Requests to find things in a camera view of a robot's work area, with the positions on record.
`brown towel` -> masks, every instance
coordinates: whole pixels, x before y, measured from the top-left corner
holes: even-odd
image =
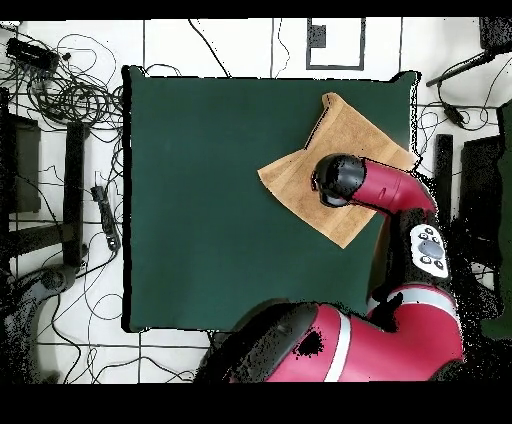
[[[258,174],[283,205],[345,248],[375,212],[361,206],[323,206],[318,192],[311,190],[311,173],[318,161],[332,153],[347,153],[410,170],[414,159],[337,94],[324,94],[322,102],[324,112],[305,149],[278,159]]]

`black stand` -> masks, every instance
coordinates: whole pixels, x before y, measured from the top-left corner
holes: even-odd
[[[449,78],[454,77],[455,75],[459,75],[462,72],[468,71],[470,69],[476,68],[477,66],[484,65],[485,63],[492,62],[494,58],[499,54],[510,53],[512,51],[512,44],[506,44],[500,47],[494,47],[489,50],[485,50],[481,56],[465,63],[464,65],[459,66],[453,71],[449,71],[444,73],[443,75],[434,78],[427,82],[427,87],[432,87],[433,85],[440,84],[443,81],[446,81]]]
[[[66,137],[64,222],[9,231],[9,212],[17,175],[16,135],[8,111],[9,92],[0,88],[0,382],[42,383],[36,355],[37,315],[41,304],[75,281],[82,246],[83,158],[88,131],[70,123]],[[62,243],[64,263],[32,272],[16,281],[10,259]]]

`floor tile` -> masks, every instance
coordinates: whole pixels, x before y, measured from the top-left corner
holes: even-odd
[[[313,19],[313,24],[324,24],[322,19]],[[336,35],[345,35],[343,30],[331,30],[330,26],[336,25],[342,27],[345,19],[333,19],[331,22],[325,22],[326,25],[326,49],[328,49],[330,37]],[[365,28],[365,49],[364,49],[364,70],[307,70],[306,69],[306,36],[307,20],[305,18],[281,18],[275,19],[275,39],[274,39],[274,68],[279,73],[280,78],[339,78],[339,79],[373,79],[387,81],[394,77],[399,67],[400,52],[400,18],[366,18]],[[359,33],[354,33],[353,37],[359,39]],[[343,54],[341,51],[339,57],[336,57],[336,50],[329,54],[329,61],[332,65],[351,64],[353,58],[351,54]]]
[[[210,342],[205,331],[151,329],[142,333],[142,344],[158,346],[208,347]]]
[[[105,242],[103,235],[99,235],[97,239],[100,237],[101,241]],[[101,264],[109,256],[106,252],[101,255],[101,248],[95,250],[97,253],[91,255],[91,266]],[[78,279],[73,287],[62,295],[61,306],[55,321],[60,333],[81,343],[89,343],[89,341],[109,345],[138,343],[137,334],[126,333],[121,328],[122,268],[122,260],[116,259],[104,268],[101,275],[101,269],[99,269],[87,278]],[[55,307],[56,301],[51,299],[42,309],[38,327],[41,341],[51,341],[56,338],[51,327],[48,328]]]
[[[82,69],[87,69],[94,63],[95,55],[87,49],[94,50],[97,59],[92,75],[102,81],[110,79],[108,86],[111,89],[122,84],[122,65],[142,64],[143,40],[140,20],[30,21],[24,25],[20,31],[26,31],[30,36],[41,39],[54,48],[62,40],[59,53],[69,51],[70,63]]]
[[[73,346],[38,345],[38,350],[41,369],[43,371],[60,370],[59,383],[62,383],[78,357],[77,349]],[[94,347],[89,354],[88,347],[81,347],[81,352],[80,360],[71,371],[68,383],[91,384],[93,381],[94,384],[98,382],[100,384],[137,383],[138,348]]]
[[[183,380],[193,379],[194,372],[205,352],[206,349],[143,348],[143,356],[151,358],[166,370],[162,370],[147,359],[143,360],[141,383],[187,382]]]
[[[193,19],[192,23],[233,77],[268,77],[271,19],[200,19],[199,22]],[[148,20],[145,25],[146,68],[167,64],[186,76],[225,76],[208,46],[186,19]],[[175,74],[163,67],[154,67],[149,72],[150,75]]]

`control buttons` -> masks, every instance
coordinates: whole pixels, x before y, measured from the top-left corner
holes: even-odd
[[[422,241],[418,246],[418,250],[425,256],[430,256],[434,259],[442,259],[444,255],[443,248],[431,240]]]

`dark green tabletop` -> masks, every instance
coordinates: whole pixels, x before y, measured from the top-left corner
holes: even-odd
[[[336,92],[408,148],[411,88],[394,82],[147,78],[130,69],[131,327],[228,330],[276,297],[365,311],[380,224],[341,249],[257,170],[304,146]]]

